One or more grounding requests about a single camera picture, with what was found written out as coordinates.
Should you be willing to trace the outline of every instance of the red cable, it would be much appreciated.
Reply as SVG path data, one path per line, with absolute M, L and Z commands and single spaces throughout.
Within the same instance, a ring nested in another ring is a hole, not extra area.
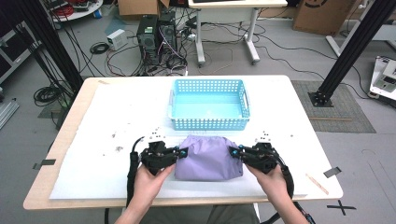
M 64 18 L 64 17 L 68 17 L 71 16 L 74 13 L 74 9 L 72 6 L 70 5 L 66 5 L 63 7 L 58 7 L 54 10 L 52 10 L 52 12 L 59 18 Z

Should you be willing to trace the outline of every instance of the computer tower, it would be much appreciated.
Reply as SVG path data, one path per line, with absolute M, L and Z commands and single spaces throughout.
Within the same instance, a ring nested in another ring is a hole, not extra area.
M 177 52 L 175 11 L 163 11 L 158 19 L 160 40 L 163 42 L 163 53 Z
M 143 15 L 137 28 L 137 41 L 145 65 L 157 65 L 161 62 L 160 40 L 158 37 L 158 16 Z

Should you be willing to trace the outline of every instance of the black pants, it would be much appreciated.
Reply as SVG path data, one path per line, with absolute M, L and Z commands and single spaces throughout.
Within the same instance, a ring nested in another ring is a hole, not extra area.
M 254 206 L 249 204 L 151 207 L 141 224 L 258 224 Z

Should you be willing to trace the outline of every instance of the purple pouch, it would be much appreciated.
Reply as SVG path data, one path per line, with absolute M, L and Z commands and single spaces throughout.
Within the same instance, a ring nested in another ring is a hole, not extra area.
M 228 147 L 237 145 L 225 137 L 189 135 L 180 148 L 189 155 L 177 160 L 175 177 L 180 180 L 228 180 L 242 176 L 242 162 L 231 157 Z

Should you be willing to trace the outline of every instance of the cardboard box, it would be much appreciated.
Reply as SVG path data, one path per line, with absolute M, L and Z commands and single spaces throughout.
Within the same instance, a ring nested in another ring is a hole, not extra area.
M 163 7 L 169 7 L 170 0 L 119 0 L 121 16 L 161 14 Z
M 293 30 L 336 35 L 357 0 L 302 0 Z

